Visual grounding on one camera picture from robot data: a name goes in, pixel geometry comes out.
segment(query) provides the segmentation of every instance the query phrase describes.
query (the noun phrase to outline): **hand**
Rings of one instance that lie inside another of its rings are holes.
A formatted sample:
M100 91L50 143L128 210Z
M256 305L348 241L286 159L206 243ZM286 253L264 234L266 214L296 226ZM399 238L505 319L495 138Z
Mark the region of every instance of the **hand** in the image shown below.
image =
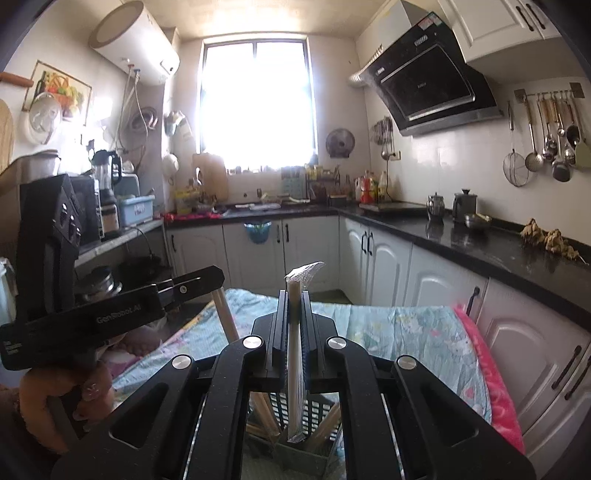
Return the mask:
M88 420L86 429L113 410L111 374L103 363L98 363L90 375L64 368L33 368L22 378L19 388L20 410L27 430L44 447L59 454L66 453L68 447L47 408L47 397L61 397L76 385L82 386L82 400L73 417Z

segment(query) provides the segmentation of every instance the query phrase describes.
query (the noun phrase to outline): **picture frame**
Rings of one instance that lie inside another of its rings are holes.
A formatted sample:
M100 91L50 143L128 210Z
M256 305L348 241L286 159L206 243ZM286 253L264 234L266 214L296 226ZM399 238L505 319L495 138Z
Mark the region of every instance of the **picture frame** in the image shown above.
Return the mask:
M86 126L92 87L83 81L37 60L31 80L33 87L27 89L22 111L31 109L35 98L43 92L51 93L61 105L61 116L66 122L79 122Z

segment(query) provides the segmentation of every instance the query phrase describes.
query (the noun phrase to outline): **white water heater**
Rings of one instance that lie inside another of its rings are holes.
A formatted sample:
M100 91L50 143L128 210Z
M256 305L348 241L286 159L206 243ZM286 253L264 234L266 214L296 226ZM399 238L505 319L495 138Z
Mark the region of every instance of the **white water heater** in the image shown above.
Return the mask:
M125 73L139 69L145 85L162 85L178 70L180 59L143 2L117 7L91 33L88 45Z

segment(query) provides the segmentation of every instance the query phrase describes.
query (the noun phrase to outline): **range hood glass panel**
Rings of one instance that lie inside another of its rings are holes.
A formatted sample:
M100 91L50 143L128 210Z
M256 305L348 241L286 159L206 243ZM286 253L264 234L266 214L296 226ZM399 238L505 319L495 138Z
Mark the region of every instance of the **range hood glass panel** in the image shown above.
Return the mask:
M383 78L381 84L409 122L475 100L472 88L438 44Z

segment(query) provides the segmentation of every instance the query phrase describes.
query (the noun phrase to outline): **bright window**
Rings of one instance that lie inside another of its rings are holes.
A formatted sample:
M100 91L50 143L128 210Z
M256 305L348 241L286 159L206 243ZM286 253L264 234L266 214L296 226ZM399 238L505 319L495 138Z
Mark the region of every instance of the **bright window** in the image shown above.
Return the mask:
M308 163L315 135L306 44L250 41L206 46L201 148L226 168Z

